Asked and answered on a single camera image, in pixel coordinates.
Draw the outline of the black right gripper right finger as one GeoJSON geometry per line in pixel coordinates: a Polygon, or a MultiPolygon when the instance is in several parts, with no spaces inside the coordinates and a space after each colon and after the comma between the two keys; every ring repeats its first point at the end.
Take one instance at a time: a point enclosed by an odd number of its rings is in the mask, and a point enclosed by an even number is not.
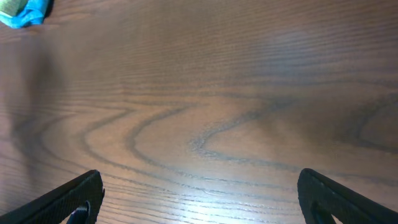
{"type": "Polygon", "coordinates": [[[298,182],[298,200],[306,224],[395,224],[397,212],[334,180],[305,168],[298,182]]]}

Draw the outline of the green microfiber cloth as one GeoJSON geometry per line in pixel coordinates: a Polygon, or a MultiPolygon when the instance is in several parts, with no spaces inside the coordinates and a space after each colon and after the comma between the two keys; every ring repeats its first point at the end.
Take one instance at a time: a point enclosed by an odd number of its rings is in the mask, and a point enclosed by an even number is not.
{"type": "Polygon", "coordinates": [[[1,15],[6,17],[14,17],[23,10],[26,4],[27,0],[1,0],[1,15]]]}

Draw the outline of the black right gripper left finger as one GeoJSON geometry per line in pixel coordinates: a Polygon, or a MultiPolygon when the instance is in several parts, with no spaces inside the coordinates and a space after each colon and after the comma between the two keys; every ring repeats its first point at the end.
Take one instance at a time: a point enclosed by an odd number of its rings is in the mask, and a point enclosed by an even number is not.
{"type": "Polygon", "coordinates": [[[98,170],[90,170],[41,197],[1,216],[1,223],[94,224],[104,198],[98,170]]]}

